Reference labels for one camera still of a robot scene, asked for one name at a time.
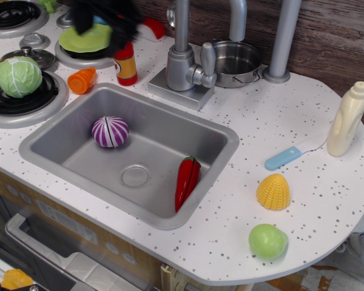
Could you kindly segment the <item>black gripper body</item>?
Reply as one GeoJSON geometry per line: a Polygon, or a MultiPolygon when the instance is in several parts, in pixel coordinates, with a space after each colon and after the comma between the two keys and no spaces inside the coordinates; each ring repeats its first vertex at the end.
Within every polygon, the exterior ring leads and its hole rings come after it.
{"type": "Polygon", "coordinates": [[[133,38],[136,36],[137,26],[142,17],[133,1],[94,1],[76,0],[70,2],[75,15],[94,15],[101,18],[112,30],[133,30],[133,38]]]}

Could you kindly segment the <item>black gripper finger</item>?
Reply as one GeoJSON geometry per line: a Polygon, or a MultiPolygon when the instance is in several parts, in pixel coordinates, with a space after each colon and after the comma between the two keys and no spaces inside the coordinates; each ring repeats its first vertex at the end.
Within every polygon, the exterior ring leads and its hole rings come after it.
{"type": "Polygon", "coordinates": [[[94,18],[95,18],[94,15],[90,15],[90,16],[75,15],[74,16],[74,25],[75,25],[77,33],[79,35],[82,35],[86,31],[91,29],[93,27],[94,18]]]}
{"type": "Polygon", "coordinates": [[[112,30],[108,46],[108,57],[125,48],[128,42],[133,40],[133,30],[118,29],[112,30]]]}

